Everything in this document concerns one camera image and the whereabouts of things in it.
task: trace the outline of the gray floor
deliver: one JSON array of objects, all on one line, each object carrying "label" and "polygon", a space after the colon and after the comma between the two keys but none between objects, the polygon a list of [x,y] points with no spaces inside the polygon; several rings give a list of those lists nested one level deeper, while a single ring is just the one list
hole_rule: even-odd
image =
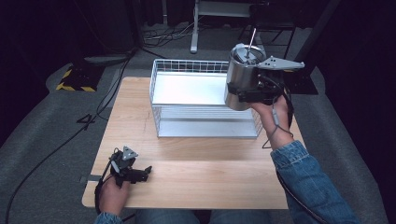
[{"label": "gray floor", "polygon": [[[289,59],[294,58],[309,32],[309,29],[296,32]],[[236,39],[239,33],[240,29],[234,28],[206,29],[200,33],[196,54],[190,54],[189,36],[150,50],[170,59],[228,61],[231,48],[240,42]],[[283,49],[266,48],[266,51],[281,57]],[[156,58],[137,52],[124,75],[149,77]],[[26,116],[0,149],[0,223],[5,220],[12,192],[38,163],[82,127],[83,124],[76,123],[78,119],[96,113],[120,69],[120,65],[108,67],[97,92],[56,91],[67,67],[68,64],[48,78],[49,95]],[[308,150],[317,157],[362,223],[388,223],[377,185],[324,94],[324,80],[318,69],[312,78],[319,95],[293,96],[295,116]],[[110,113],[111,106],[102,116],[108,118]],[[43,162],[16,194],[9,222],[92,223],[95,211],[84,207],[81,197],[105,128],[106,120],[97,119],[87,131]],[[274,223],[290,223],[287,210],[271,214]]]}]

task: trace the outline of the denim jacket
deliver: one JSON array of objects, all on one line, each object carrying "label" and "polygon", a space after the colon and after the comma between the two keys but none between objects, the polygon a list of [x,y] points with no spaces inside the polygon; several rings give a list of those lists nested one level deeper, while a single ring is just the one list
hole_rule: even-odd
[{"label": "denim jacket", "polygon": [[[272,151],[271,157],[288,189],[316,215],[327,223],[359,223],[330,178],[320,169],[318,161],[308,154],[301,142],[294,141]],[[288,193],[286,198],[294,223],[318,223]],[[95,223],[120,224],[122,221],[102,213]]]}]

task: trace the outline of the person's left hand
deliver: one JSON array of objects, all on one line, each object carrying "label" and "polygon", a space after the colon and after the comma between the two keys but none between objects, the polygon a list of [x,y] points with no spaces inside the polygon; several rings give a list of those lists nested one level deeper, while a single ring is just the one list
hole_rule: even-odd
[{"label": "person's left hand", "polygon": [[125,206],[129,195],[129,181],[124,181],[120,188],[116,184],[116,178],[111,176],[102,186],[99,195],[99,208],[102,212],[120,216],[122,208]]}]

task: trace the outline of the wire basket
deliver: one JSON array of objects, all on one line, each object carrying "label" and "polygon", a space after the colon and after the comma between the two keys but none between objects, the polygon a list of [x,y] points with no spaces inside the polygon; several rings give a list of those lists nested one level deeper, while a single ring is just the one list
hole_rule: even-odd
[{"label": "wire basket", "polygon": [[227,71],[227,62],[155,60],[149,95],[157,135],[256,138],[257,113],[224,103]]}]

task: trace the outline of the metal canister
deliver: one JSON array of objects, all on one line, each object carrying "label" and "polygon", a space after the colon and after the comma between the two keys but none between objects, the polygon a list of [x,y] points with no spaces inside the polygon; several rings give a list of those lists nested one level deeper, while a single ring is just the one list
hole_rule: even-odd
[{"label": "metal canister", "polygon": [[238,111],[249,109],[248,103],[239,102],[231,86],[237,89],[257,87],[259,69],[256,65],[265,59],[265,52],[256,46],[251,46],[249,49],[248,45],[237,45],[231,50],[224,93],[224,101],[228,107]]}]

